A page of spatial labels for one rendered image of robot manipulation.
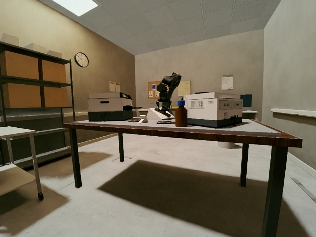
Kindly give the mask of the brown bottle with blue cap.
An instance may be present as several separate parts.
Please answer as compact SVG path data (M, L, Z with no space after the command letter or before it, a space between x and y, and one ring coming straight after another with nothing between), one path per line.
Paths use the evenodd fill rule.
M175 110L175 126L187 127L188 126L188 110L184 107L185 101L178 101L177 110Z

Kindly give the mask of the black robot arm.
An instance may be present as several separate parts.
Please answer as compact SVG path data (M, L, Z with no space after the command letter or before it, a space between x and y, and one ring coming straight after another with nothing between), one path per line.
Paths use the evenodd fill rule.
M175 76L173 76L175 75ZM177 78L178 78L178 82L177 82ZM181 80L181 75L176 75L176 73L173 72L172 74L172 77L170 76L165 76L162 80L162 82L160 82L160 84L157 86L157 91L160 92L159 94L159 98L161 100L165 100L165 99L171 99L171 96L175 90L176 87L179 86L180 84L180 80ZM177 82L177 83L176 83ZM174 86L173 86L174 85ZM167 87L171 87L169 90L168 90L168 93L167 93ZM166 91L166 93L165 93ZM165 93L165 94L164 94ZM161 110L167 110L169 108L169 102L162 102L162 108ZM155 108L154 109L155 111L159 112L159 113L162 113L164 115L166 115L167 117L170 117L171 115L169 113L167 113L166 111L158 111L159 109L158 108Z

